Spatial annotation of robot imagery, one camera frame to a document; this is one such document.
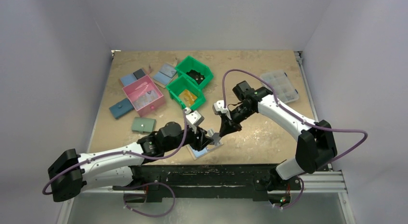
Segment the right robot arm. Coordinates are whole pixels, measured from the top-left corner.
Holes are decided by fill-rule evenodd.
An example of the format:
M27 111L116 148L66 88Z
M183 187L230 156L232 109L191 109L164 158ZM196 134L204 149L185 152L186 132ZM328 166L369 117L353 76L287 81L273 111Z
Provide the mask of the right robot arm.
M316 122L301 116L275 99L274 93L266 87L255 90L242 81L233 88L233 92L240 101L233 110L229 110L223 100L213 104L214 113L221 117L220 138L241 131L241 122L258 113L277 123L297 141L295 156L272 170L270 182L274 188L283 188L290 178L299 174L314 173L337 156L328 122Z

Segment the white VIP card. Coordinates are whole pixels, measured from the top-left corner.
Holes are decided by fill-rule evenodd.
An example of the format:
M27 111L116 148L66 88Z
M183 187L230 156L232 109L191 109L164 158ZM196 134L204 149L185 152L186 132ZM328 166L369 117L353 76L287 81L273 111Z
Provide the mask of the white VIP card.
M211 139L211 142L208 145L214 145L214 146L223 145L222 142L221 142L221 137L219 136L218 132L215 132L213 129L209 129L207 131L207 134Z

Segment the beige leather card holder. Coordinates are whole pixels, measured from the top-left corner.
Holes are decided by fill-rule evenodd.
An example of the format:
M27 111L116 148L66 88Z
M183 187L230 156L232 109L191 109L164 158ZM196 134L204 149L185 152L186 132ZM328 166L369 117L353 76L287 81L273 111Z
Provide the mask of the beige leather card holder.
M213 145L207 145L203 150L200 150L200 151L194 150L190 145L186 145L186 148L188 149L189 153L191 154L191 157L193 158L193 160L197 160L197 159L203 157L204 155L208 154L209 152L212 152L212 151L216 150L217 148L219 148L222 145L223 145L223 143L221 142L221 140L219 140L218 142L216 142Z

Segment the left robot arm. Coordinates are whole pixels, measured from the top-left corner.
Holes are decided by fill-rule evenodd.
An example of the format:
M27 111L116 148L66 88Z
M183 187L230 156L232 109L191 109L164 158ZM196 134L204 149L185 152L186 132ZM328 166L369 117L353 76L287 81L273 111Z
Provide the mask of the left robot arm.
M78 154L75 149L64 151L48 168L50 181L43 194L52 195L53 201L62 202L76 197L81 191L101 187L103 173L112 173L107 183L114 186L128 186L137 190L143 185L143 176L135 171L127 175L122 167L137 166L163 159L166 152L189 145L201 151L219 140L217 133L200 127L187 126L182 129L176 122L169 122L159 130L142 137L137 142L109 151Z

